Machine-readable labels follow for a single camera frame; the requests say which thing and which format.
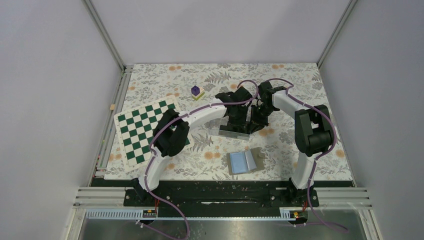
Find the clear acrylic card tray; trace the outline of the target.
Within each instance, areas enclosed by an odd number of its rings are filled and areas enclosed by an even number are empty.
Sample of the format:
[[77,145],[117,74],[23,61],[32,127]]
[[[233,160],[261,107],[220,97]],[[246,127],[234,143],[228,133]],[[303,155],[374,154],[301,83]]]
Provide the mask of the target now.
[[214,119],[207,122],[204,126],[208,133],[212,136],[225,137],[237,140],[247,141],[250,139],[250,134],[243,134],[240,131],[220,131],[220,125],[227,125],[228,117]]

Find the grey card holder wallet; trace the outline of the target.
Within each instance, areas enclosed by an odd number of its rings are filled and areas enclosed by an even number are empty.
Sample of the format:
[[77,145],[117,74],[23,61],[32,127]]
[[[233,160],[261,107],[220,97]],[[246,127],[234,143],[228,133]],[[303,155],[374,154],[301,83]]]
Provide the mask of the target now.
[[227,153],[229,174],[233,176],[264,170],[266,155],[261,150],[260,147],[255,147],[245,151]]

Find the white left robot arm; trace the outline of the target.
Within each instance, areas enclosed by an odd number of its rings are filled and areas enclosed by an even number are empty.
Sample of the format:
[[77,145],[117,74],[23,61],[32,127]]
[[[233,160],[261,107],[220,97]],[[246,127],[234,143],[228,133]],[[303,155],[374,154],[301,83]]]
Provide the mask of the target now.
[[228,117],[227,124],[222,126],[220,131],[250,134],[251,124],[246,118],[249,107],[258,94],[258,89],[251,94],[239,85],[235,92],[217,94],[207,105],[184,112],[167,110],[153,131],[149,144],[151,156],[144,173],[132,180],[136,199],[144,206],[154,202],[154,189],[159,185],[165,165],[183,150],[186,139],[194,128],[215,119]]

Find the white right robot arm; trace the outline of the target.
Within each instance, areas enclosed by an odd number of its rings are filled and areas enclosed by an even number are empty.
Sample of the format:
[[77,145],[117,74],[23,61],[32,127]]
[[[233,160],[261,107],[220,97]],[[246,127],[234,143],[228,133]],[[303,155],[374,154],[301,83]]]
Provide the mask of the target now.
[[326,105],[311,106],[289,93],[289,88],[273,87],[270,80],[259,84],[257,103],[252,106],[249,132],[269,125],[275,111],[283,111],[294,120],[294,141],[299,155],[297,168],[289,178],[285,200],[293,206],[312,204],[314,174],[317,160],[336,145],[337,134]]

